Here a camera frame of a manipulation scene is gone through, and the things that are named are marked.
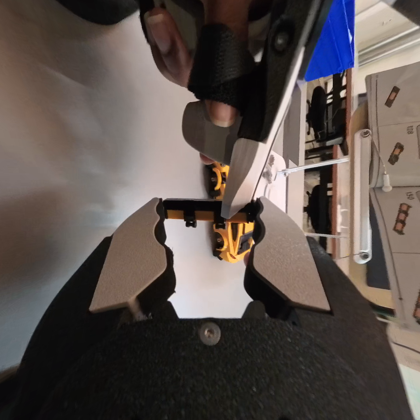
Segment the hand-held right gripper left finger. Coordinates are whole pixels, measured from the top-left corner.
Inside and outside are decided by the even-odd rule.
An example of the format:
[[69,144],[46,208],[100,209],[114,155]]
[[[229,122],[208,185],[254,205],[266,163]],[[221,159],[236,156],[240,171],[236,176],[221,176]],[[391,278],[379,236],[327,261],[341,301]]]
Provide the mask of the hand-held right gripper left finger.
[[129,308],[146,316],[174,292],[174,255],[165,246],[163,201],[155,197],[114,231],[89,311]]

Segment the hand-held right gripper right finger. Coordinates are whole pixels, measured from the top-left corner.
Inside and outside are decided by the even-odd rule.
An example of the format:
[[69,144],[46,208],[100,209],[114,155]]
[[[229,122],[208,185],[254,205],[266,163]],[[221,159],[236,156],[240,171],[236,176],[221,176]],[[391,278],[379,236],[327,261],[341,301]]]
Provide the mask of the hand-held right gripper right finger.
[[292,308],[330,312],[301,228],[266,197],[255,201],[254,246],[244,270],[244,291],[267,315]]

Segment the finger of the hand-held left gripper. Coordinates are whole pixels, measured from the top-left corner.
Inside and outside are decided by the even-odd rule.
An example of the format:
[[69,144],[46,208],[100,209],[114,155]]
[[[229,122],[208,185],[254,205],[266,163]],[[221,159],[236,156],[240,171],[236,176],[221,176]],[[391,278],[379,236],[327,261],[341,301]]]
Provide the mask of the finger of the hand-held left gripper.
[[307,84],[299,79],[304,47],[292,62],[273,122],[262,141],[237,138],[233,144],[221,216],[231,217],[255,198],[266,197],[282,210],[290,191],[286,176],[266,185],[262,179],[269,155],[276,157],[276,168],[303,164],[305,138]]

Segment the black and yellow lego strip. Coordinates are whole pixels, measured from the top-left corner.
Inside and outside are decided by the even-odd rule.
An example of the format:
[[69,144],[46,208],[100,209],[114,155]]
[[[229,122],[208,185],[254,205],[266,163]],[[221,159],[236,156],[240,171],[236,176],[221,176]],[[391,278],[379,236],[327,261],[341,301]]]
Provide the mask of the black and yellow lego strip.
[[210,221],[223,228],[225,223],[252,223],[258,205],[248,202],[231,217],[221,216],[221,200],[165,198],[163,209],[165,219],[182,220],[186,227],[197,227],[197,221]]

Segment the yellow lego car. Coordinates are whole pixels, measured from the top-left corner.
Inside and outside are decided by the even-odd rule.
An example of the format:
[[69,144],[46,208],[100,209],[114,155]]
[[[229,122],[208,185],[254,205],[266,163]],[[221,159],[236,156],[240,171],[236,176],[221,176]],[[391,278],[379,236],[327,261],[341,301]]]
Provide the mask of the yellow lego car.
[[[217,201],[224,197],[229,167],[213,161],[205,166],[208,195]],[[213,255],[225,262],[243,261],[252,244],[254,223],[212,224]]]

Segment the lego instruction booklet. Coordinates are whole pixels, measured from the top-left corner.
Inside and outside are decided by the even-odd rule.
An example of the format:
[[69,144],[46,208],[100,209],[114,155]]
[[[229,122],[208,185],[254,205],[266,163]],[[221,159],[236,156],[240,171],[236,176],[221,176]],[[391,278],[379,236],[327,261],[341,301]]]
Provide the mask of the lego instruction booklet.
[[372,134],[368,280],[387,284],[401,327],[418,333],[420,287],[420,64],[365,77]]

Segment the person's left hand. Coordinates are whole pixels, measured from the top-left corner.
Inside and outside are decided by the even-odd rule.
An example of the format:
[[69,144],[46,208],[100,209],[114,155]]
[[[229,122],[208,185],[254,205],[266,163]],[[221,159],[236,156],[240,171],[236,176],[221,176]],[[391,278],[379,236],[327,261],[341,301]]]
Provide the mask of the person's left hand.
[[[265,16],[270,0],[202,0],[203,21],[227,26],[242,43],[248,38],[248,20]],[[193,58],[180,32],[164,8],[153,8],[144,15],[146,39],[153,61],[160,73],[169,81],[187,87]],[[206,113],[213,125],[231,126],[239,111],[223,102],[205,100]]]

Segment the clear bag of small parts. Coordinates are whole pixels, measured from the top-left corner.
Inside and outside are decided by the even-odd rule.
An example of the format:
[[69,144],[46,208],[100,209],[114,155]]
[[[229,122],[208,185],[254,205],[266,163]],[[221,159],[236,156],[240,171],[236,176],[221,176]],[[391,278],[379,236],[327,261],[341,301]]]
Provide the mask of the clear bag of small parts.
[[276,168],[276,157],[274,155],[269,155],[265,168],[262,171],[261,179],[266,183],[270,185],[276,179],[277,168]]

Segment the stacked blue plastic bins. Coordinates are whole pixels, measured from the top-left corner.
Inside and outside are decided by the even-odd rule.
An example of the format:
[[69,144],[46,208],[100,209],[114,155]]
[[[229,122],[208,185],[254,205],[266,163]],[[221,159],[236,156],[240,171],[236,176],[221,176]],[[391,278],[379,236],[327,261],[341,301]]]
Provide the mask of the stacked blue plastic bins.
[[354,0],[333,0],[304,74],[305,81],[354,66]]

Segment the black office chair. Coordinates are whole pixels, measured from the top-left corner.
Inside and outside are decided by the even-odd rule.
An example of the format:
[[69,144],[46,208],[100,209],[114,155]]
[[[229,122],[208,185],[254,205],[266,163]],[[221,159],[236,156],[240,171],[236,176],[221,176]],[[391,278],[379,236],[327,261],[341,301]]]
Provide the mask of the black office chair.
[[311,100],[307,100],[307,134],[312,129],[316,141],[326,137],[326,100],[327,95],[320,85],[312,89]]
[[331,221],[329,213],[329,195],[322,185],[315,185],[311,191],[305,191],[307,205],[303,210],[316,234],[331,234]]

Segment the white book stand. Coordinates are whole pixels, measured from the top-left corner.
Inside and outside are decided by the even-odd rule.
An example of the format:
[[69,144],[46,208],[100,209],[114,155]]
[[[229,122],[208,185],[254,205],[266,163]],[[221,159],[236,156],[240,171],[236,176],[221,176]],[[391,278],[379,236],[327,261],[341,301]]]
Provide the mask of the white book stand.
[[350,170],[353,170],[353,191],[350,193],[350,214],[353,216],[350,224],[352,255],[353,261],[360,265],[367,263],[372,255],[369,225],[369,155],[372,144],[375,144],[372,132],[369,129],[360,129],[353,136],[352,155],[290,168],[277,170],[274,167],[274,171],[270,171],[270,174],[273,174],[273,181],[277,181],[297,171],[316,171],[323,167],[349,163]]

